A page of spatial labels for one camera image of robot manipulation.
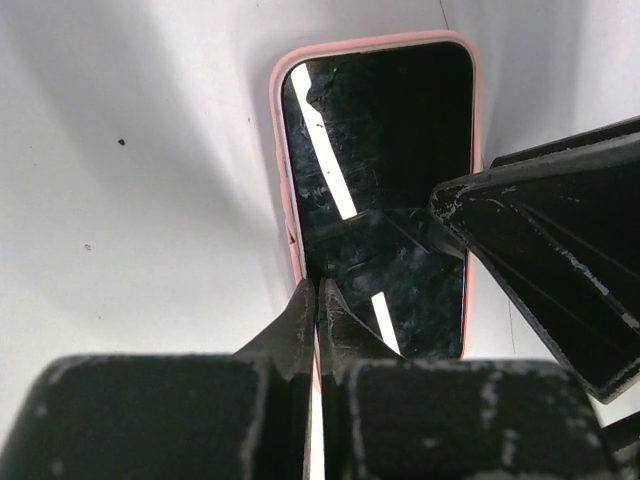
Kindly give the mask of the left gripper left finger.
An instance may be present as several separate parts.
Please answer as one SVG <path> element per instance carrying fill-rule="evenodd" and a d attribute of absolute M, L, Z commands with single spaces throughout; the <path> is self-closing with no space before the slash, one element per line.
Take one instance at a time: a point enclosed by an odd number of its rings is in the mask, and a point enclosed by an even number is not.
<path fill-rule="evenodd" d="M 231 355 L 85 355 L 33 383 L 5 479 L 302 479 L 316 292 Z"/>

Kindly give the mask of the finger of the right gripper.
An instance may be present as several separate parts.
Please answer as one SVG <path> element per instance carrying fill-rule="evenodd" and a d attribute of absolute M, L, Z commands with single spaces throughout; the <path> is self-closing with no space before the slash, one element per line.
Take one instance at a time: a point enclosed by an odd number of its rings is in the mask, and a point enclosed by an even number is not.
<path fill-rule="evenodd" d="M 496 158 L 429 210 L 541 341 L 608 403 L 639 378 L 639 122 Z"/>

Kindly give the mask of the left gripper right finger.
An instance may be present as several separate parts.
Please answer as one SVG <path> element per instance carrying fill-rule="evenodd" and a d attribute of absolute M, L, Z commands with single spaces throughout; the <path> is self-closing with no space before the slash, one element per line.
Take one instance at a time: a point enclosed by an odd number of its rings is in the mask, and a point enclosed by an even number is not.
<path fill-rule="evenodd" d="M 318 297 L 329 479 L 616 479 L 577 379 L 546 361 L 408 360 Z"/>

